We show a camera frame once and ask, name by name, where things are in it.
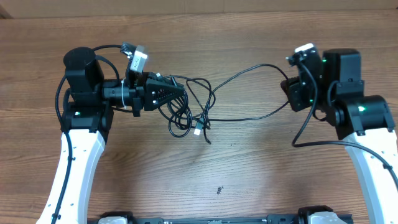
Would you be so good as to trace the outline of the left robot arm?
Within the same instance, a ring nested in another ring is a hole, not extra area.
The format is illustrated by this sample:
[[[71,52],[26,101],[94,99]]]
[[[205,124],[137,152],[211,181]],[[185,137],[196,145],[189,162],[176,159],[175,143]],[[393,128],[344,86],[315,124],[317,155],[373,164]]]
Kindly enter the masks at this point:
[[[115,111],[131,107],[154,111],[185,94],[183,85],[158,73],[145,72],[141,45],[117,45],[128,59],[125,77],[106,79],[98,47],[78,47],[65,54],[63,100],[55,100],[62,130],[60,159],[47,204],[38,223],[86,223],[95,170],[104,152]]]

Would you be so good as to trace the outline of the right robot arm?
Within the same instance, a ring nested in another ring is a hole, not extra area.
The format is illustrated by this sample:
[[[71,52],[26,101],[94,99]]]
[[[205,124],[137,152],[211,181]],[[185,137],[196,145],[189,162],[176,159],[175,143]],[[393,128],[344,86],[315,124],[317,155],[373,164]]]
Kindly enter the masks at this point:
[[[319,53],[313,44],[287,57],[298,76],[281,82],[291,109],[309,109],[303,125],[317,111],[333,126],[336,141],[305,146],[339,145],[349,154],[364,196],[370,223],[397,223],[397,134],[387,101],[366,96],[361,78],[361,54],[356,49]]]

